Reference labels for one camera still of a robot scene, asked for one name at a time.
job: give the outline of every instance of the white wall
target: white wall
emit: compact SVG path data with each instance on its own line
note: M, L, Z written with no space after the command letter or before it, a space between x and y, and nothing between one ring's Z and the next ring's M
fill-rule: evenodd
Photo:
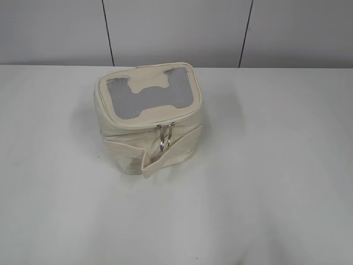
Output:
M0 63L112 65L100 0L1 0Z
M117 66L238 67L252 0L104 0ZM353 67L353 1L254 0L241 67ZM112 65L102 0L1 0L0 64Z
M353 67L353 1L254 0L242 67Z
M251 0L104 0L117 66L238 67Z

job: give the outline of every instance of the white table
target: white table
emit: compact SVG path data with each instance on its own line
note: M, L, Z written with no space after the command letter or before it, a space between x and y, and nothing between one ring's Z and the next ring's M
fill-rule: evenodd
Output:
M353 70L198 68L195 156L107 159L114 67L0 66L0 264L353 264Z

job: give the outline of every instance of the cream bag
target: cream bag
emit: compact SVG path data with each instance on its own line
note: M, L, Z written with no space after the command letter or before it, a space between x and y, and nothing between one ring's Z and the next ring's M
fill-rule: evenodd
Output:
M105 146L120 171L148 178L189 159L201 132L201 92L187 63L110 73L94 91Z

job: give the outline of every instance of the zipper pull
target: zipper pull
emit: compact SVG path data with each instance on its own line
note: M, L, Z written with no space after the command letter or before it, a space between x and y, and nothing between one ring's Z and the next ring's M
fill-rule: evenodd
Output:
M170 140L172 139L172 133L173 133L173 127L174 123L168 124L168 125L157 125L157 128L159 129L159 138L161 141L159 142L159 150L161 152L164 151L165 148L165 132L168 128L168 141L167 141L167 148L170 145Z

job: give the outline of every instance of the bag handle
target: bag handle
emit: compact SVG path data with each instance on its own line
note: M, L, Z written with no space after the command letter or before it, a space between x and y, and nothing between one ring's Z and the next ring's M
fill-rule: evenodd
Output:
M168 160L182 155L188 146L190 146L194 141L197 141L197 138L200 136L201 129L202 126L199 126L185 134L178 141L173 143L170 148L153 163L150 163L151 159L146 149L108 140L105 140L105 143L109 151L119 153L123 156L141 159L141 172L145 178L149 178L151 175L160 170Z

